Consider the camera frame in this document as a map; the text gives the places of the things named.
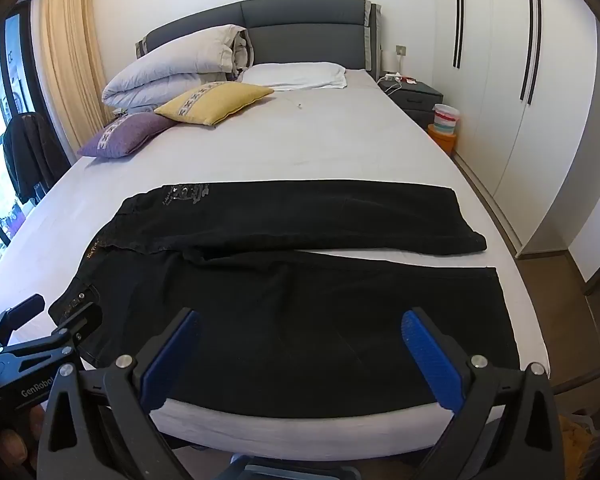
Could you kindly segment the person left hand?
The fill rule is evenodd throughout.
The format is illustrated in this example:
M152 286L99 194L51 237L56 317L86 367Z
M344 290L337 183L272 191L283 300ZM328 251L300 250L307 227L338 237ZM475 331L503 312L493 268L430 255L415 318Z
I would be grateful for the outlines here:
M19 412L0 433L0 457L9 479L33 479L38 464L38 441L44 425L42 405Z

